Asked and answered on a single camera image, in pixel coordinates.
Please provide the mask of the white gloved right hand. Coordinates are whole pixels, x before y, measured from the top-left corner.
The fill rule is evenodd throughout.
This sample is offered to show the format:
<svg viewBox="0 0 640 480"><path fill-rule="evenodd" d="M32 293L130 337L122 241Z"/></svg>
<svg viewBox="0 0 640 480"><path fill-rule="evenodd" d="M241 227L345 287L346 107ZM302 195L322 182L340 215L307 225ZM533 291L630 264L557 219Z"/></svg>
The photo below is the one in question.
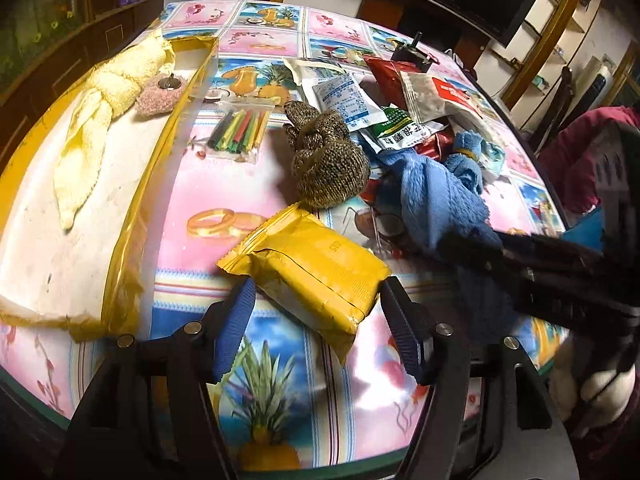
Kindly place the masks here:
<svg viewBox="0 0 640 480"><path fill-rule="evenodd" d="M555 353L549 377L549 394L562 422L577 413L579 402L587 405L586 414L578 417L580 434L619 419L629 404L637 377L634 365L626 372L619 373L613 367L580 377L579 367L585 364L592 347L585 339L569 334Z"/></svg>

